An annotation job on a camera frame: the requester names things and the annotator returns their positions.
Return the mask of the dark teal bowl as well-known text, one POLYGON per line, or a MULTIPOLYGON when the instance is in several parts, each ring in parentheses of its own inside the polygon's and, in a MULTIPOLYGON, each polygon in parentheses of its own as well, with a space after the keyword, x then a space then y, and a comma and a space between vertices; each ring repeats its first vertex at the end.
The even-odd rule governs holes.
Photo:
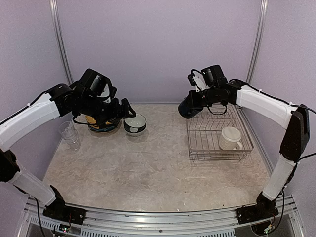
POLYGON ((143 115, 136 114, 136 117, 134 118, 124 119, 123 125, 126 132, 137 134, 145 130, 147 126, 147 121, 143 115))

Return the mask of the dark blue mug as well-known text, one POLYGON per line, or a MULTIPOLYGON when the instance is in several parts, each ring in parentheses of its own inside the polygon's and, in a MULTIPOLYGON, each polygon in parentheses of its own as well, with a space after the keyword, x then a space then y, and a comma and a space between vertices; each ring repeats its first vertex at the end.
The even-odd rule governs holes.
POLYGON ((203 111, 204 107, 196 107, 196 108, 191 108, 189 106, 189 99, 186 97, 178 106, 178 112, 179 114, 185 118, 185 119, 190 119, 203 111))

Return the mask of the white ceramic mug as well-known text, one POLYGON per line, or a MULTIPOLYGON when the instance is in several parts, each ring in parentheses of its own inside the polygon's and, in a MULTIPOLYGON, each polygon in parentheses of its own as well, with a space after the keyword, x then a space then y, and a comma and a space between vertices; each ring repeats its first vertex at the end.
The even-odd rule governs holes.
POLYGON ((243 144, 241 143, 241 132, 232 126, 222 128, 219 139, 219 147, 224 151, 242 150, 243 144))

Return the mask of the clear drinking glass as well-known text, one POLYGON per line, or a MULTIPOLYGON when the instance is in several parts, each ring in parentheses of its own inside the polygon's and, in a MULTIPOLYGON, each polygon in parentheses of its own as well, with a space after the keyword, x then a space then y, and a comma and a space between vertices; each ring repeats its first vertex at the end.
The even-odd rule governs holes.
POLYGON ((81 147, 81 141, 77 133, 72 136, 64 138, 64 140, 69 145, 69 147, 74 151, 79 150, 81 147))
POLYGON ((74 125, 71 121, 66 121, 62 123, 59 128, 59 133, 64 139, 71 139, 76 135, 76 130, 74 128, 74 125))

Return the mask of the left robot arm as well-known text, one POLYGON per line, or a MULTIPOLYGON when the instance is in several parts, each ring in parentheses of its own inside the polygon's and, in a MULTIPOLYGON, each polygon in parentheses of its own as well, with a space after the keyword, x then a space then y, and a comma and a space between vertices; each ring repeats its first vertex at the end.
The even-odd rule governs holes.
POLYGON ((58 190, 44 184, 18 163, 11 147, 43 124, 72 113, 94 117, 96 125, 136 116, 129 101, 114 97, 116 88, 108 81, 59 84, 42 92, 32 103, 0 123, 0 180, 33 196, 45 205, 44 216, 63 220, 82 209, 65 204, 58 190))

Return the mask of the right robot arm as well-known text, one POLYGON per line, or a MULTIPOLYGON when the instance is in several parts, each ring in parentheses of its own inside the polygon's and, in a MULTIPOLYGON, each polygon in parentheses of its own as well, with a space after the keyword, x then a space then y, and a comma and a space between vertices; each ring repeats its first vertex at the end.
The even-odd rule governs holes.
POLYGON ((270 178, 256 202, 239 207, 236 215, 240 223, 277 216, 276 199, 284 193, 305 158, 311 109, 266 94, 237 79, 220 79, 209 85, 197 79, 194 86, 178 107, 180 115, 187 119, 190 160, 241 160, 250 154, 254 142, 241 120, 243 110, 262 115, 276 127, 276 134, 266 128, 267 138, 258 140, 261 152, 274 157, 270 178))

